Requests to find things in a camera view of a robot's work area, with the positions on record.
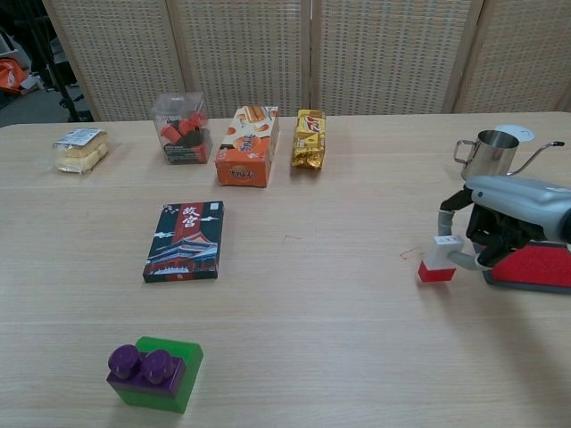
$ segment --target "pitcher handle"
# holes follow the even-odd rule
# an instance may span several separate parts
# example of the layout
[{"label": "pitcher handle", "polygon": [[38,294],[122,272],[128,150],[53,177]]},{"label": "pitcher handle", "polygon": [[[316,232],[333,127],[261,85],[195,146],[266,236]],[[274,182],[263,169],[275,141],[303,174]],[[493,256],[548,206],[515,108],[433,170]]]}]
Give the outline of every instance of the pitcher handle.
[{"label": "pitcher handle", "polygon": [[457,155],[458,155],[458,149],[460,148],[460,146],[461,146],[462,144],[465,144],[465,145],[475,145],[476,143],[474,143],[473,141],[469,141],[469,140],[458,140],[458,141],[456,142],[456,147],[454,147],[454,154],[453,154],[454,160],[455,160],[457,163],[461,163],[462,165],[467,165],[467,164],[468,164],[468,161],[467,161],[467,160],[460,159],[460,158],[457,156]]},{"label": "pitcher handle", "polygon": [[565,145],[565,143],[563,143],[562,141],[553,141],[551,143],[547,143],[547,144],[542,145],[539,149],[537,149],[535,151],[534,154],[532,154],[531,158],[529,158],[526,163],[524,163],[521,167],[519,167],[519,169],[516,169],[515,171],[509,172],[507,175],[508,176],[515,176],[516,174],[519,174],[521,171],[526,169],[530,163],[532,163],[534,161],[534,159],[537,157],[537,155],[539,153],[543,152],[545,149],[547,149],[549,147],[563,147],[564,145]]}]

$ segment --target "green block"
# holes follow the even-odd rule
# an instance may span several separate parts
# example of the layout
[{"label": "green block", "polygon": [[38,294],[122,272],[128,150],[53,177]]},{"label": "green block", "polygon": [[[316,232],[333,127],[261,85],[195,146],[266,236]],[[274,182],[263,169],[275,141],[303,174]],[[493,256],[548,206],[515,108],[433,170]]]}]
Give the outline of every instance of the green block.
[{"label": "green block", "polygon": [[142,337],[135,346],[140,352],[152,352],[154,350],[166,350],[173,357],[182,358],[186,363],[186,371],[180,380],[176,397],[163,397],[160,395],[146,394],[143,392],[115,390],[117,394],[131,406],[156,408],[170,412],[185,413],[190,393],[193,390],[194,381],[198,375],[198,368],[203,360],[203,350],[198,343],[186,343],[157,339],[154,337]]}]

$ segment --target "stacked blocks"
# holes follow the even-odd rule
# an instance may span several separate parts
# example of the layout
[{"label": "stacked blocks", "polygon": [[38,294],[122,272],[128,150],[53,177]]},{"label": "stacked blocks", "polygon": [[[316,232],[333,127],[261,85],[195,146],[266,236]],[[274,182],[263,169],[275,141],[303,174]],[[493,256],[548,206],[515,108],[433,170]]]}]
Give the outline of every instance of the stacked blocks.
[{"label": "stacked blocks", "polygon": [[450,281],[456,265],[448,259],[453,251],[462,251],[464,240],[460,236],[435,236],[430,251],[420,262],[418,276],[423,283]]},{"label": "stacked blocks", "polygon": [[197,343],[142,337],[111,354],[107,383],[131,406],[185,413],[202,360]]}]

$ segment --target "floor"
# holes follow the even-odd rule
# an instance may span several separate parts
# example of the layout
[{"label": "floor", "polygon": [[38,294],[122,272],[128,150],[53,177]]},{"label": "floor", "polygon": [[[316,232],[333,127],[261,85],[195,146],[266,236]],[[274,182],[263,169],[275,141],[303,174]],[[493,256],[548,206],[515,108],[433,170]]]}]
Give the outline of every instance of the floor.
[{"label": "floor", "polygon": [[[68,88],[71,98],[81,94],[79,87]],[[18,123],[61,123],[67,122],[69,112],[60,106],[59,92],[36,90],[13,100],[0,109],[0,128]],[[79,110],[87,110],[85,100],[76,103]]]}]

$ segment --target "snack package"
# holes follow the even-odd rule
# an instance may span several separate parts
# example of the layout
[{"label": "snack package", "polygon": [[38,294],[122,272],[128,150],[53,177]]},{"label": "snack package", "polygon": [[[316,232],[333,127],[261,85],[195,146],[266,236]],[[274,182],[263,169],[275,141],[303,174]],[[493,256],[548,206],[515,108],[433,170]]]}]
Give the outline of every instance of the snack package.
[{"label": "snack package", "polygon": [[224,202],[162,207],[143,278],[146,283],[218,277]]},{"label": "snack package", "polygon": [[212,142],[202,92],[161,94],[153,105],[154,127],[168,163],[206,163]]},{"label": "snack package", "polygon": [[239,108],[216,153],[220,184],[266,187],[278,131],[277,107]]},{"label": "snack package", "polygon": [[54,143],[55,166],[64,172],[90,171],[109,151],[109,136],[102,129],[78,128]]},{"label": "snack package", "polygon": [[325,157],[325,118],[321,110],[299,110],[292,166],[321,169]]}]

